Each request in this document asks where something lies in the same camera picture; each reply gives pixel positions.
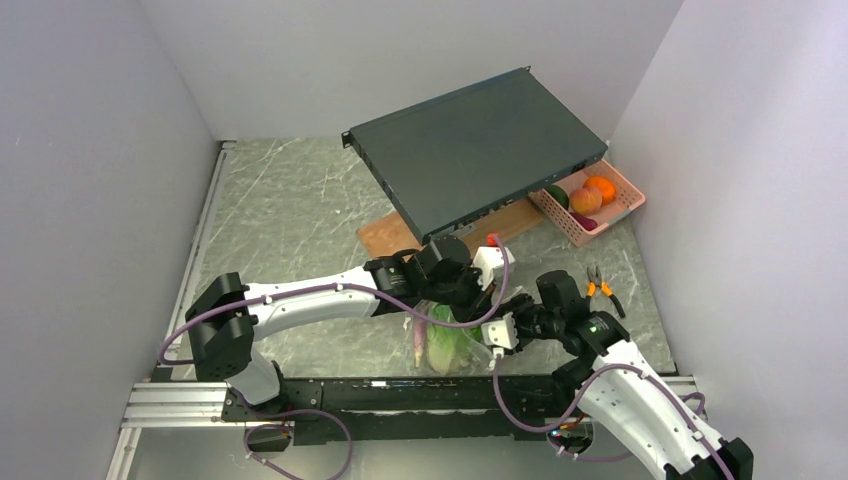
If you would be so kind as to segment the purple fake eggplant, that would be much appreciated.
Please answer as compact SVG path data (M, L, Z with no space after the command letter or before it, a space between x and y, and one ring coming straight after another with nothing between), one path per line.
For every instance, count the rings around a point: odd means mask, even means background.
M570 212L571 217L586 231L591 232L598 228L598 223L577 212Z

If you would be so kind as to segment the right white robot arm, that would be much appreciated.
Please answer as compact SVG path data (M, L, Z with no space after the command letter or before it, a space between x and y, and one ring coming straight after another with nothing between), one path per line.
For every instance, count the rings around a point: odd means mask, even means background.
M539 301L522 293L499 310L511 335L509 352L550 340L572 355L551 374L557 411L587 414L656 479L752 478L751 448L726 439L675 394L618 319L591 310L566 271L547 272L536 285Z

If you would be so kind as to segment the red orange fake peach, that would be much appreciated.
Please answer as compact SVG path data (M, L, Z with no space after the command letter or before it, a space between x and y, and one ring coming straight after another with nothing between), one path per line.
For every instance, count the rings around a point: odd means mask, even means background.
M569 194L570 208L584 216L595 214L602 206L600 192L595 188L578 188Z

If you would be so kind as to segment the orange fake fruit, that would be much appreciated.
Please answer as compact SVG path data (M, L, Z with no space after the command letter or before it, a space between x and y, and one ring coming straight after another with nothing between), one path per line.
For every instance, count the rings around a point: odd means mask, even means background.
M603 205L611 204L617 196L617 188L615 184L603 176L589 176L584 181L583 187L597 189L601 194Z

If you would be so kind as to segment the clear zip top bag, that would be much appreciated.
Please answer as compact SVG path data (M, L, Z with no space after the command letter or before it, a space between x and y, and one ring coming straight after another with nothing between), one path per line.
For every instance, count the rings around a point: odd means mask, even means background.
M485 324L446 328L404 313L409 333L412 371L427 376L483 375L493 368L492 347L484 342Z

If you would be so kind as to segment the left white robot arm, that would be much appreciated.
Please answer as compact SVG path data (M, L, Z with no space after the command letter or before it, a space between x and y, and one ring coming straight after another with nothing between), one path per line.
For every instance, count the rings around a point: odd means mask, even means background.
M264 420L287 406L281 368L256 343L285 330L317 322L416 312L422 301L446 305L460 327L493 318L495 287L504 287L512 252L494 237L470 251L453 236L419 249L366 261L350 270L289 283L245 283L236 272L221 274L185 316L191 365L201 382L226 382Z

